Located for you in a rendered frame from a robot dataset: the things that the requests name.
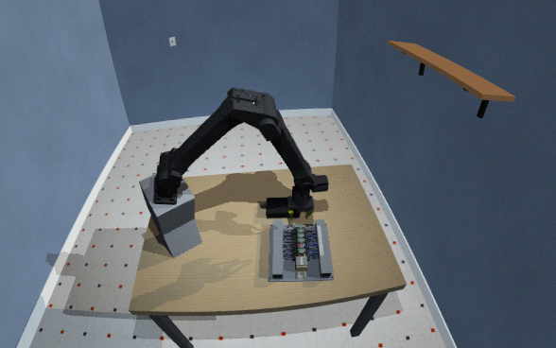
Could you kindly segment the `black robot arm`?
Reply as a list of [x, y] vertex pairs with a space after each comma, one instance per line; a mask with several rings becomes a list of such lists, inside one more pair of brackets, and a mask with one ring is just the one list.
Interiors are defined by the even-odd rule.
[[294, 178], [292, 201], [294, 192], [302, 197], [310, 190], [313, 193], [328, 190], [327, 175], [312, 175], [310, 165], [297, 147], [280, 112], [276, 110], [272, 96], [239, 88], [232, 88], [227, 95], [219, 108], [179, 148], [160, 155], [154, 178], [155, 204], [175, 205], [176, 190], [188, 167], [228, 131], [243, 122], [260, 130], [264, 138], [271, 141], [291, 171]]

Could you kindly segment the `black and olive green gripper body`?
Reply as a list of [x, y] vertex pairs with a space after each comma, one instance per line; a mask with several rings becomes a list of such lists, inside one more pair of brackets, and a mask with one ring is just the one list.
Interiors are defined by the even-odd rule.
[[301, 197], [296, 195], [294, 192], [294, 201], [292, 201], [292, 196], [287, 197], [287, 208], [288, 210], [296, 209], [296, 212], [313, 212], [314, 211], [313, 197], [310, 196], [308, 201], [308, 194]]

